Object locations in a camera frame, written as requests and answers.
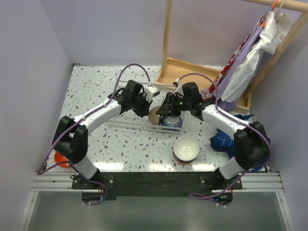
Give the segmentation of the blue patterned bowl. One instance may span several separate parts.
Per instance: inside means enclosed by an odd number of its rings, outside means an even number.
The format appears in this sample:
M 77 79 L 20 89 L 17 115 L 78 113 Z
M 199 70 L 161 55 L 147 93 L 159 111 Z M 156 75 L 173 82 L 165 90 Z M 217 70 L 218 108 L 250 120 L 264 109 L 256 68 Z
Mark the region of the blue patterned bowl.
M 182 128 L 183 120 L 181 116 L 161 116 L 160 125 L 165 127 L 164 130 L 179 132 Z

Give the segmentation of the black bowl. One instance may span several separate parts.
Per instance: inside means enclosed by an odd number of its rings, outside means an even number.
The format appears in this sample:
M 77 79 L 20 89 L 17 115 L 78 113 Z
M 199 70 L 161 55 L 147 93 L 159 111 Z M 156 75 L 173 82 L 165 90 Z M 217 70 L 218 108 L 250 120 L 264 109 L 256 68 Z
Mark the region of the black bowl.
M 149 111 L 148 120 L 152 125 L 158 126 L 160 123 L 160 115 L 157 115 L 156 112 L 160 106 L 155 106 Z

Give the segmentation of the clear wire dish rack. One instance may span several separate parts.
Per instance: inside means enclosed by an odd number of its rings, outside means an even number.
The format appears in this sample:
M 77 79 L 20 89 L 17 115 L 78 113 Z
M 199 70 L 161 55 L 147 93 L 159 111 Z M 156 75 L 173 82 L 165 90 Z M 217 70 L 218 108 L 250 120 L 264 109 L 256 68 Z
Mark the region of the clear wire dish rack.
M 154 97 L 153 102 L 150 106 L 150 110 L 155 106 L 162 105 L 162 102 L 167 92 L 175 91 L 175 88 L 173 86 L 167 84 L 154 83 L 154 86 L 160 89 L 160 94 Z M 165 127 L 161 126 L 160 124 L 158 126 L 152 125 L 148 120 L 148 116 L 139 117 L 133 111 L 125 112 L 120 116 L 110 119 L 109 121 L 107 121 L 107 125 L 109 128 L 114 127 L 139 131 L 181 133 L 183 132 L 185 113 L 182 112 L 180 116 L 183 120 L 183 125 L 182 128 L 180 128 L 179 132 L 164 130 Z

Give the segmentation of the orange plastic bowl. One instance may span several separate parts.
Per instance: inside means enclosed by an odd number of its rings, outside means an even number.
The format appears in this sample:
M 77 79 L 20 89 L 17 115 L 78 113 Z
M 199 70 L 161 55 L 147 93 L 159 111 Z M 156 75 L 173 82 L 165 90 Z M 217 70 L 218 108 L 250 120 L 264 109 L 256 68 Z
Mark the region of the orange plastic bowl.
M 69 168 L 70 166 L 70 162 L 63 157 L 59 152 L 55 152 L 53 159 L 55 161 L 56 164 L 58 164 L 58 166 L 62 167 L 62 168 Z

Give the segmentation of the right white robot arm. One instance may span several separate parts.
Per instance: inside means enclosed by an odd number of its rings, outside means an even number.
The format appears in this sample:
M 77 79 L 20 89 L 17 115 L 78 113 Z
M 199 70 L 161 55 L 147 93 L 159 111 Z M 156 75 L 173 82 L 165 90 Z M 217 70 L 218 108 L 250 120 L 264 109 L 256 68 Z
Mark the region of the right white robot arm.
M 160 116 L 179 116 L 188 111 L 201 121 L 209 122 L 225 132 L 234 141 L 234 157 L 216 170 L 215 185 L 226 189 L 231 178 L 239 173 L 264 164 L 270 157 L 270 144 L 261 123 L 249 123 L 202 99 L 194 82 L 178 86 L 166 94 L 157 110 Z

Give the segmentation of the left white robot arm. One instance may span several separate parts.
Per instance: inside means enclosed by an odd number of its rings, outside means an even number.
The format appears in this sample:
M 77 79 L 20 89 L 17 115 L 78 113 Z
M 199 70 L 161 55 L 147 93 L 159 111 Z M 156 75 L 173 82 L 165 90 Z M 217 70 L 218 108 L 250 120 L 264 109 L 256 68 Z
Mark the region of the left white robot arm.
M 100 183 L 99 170 L 87 157 L 88 136 L 103 123 L 132 110 L 137 116 L 149 115 L 153 98 L 160 90 L 153 85 L 144 86 L 130 80 L 124 88 L 116 89 L 93 109 L 70 118 L 60 119 L 54 135 L 52 149 L 64 156 L 83 175 L 83 184 L 89 189 Z

